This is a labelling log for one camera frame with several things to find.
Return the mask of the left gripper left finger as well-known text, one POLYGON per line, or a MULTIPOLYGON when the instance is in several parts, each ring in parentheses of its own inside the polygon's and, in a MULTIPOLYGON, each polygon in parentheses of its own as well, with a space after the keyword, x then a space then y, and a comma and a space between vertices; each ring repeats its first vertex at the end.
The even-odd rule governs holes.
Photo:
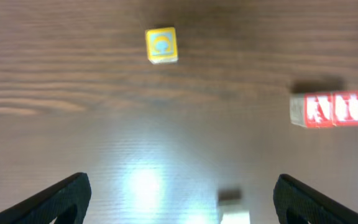
POLYGON ((0 212, 0 224, 82 224, 90 199, 88 175, 77 172, 0 212))

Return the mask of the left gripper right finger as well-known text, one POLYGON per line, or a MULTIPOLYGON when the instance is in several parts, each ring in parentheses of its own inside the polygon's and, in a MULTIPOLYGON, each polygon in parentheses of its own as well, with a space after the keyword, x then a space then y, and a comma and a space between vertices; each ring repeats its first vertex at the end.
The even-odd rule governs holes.
POLYGON ((280 224, 358 224, 358 213, 288 174, 281 174, 273 190, 280 224))

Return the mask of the red letter A block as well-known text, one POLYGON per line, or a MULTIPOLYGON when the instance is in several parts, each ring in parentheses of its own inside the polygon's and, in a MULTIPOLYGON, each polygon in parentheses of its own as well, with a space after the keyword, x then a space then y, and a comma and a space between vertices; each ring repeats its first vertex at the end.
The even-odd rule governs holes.
POLYGON ((317 92, 291 96, 290 121, 304 128, 333 127, 333 94, 317 92))

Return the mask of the red letter I block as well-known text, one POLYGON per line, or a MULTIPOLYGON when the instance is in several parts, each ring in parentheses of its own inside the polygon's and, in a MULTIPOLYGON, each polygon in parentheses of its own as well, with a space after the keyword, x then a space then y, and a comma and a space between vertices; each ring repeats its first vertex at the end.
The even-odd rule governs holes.
POLYGON ((334 125, 358 126, 358 91, 336 91, 333 98, 334 125))

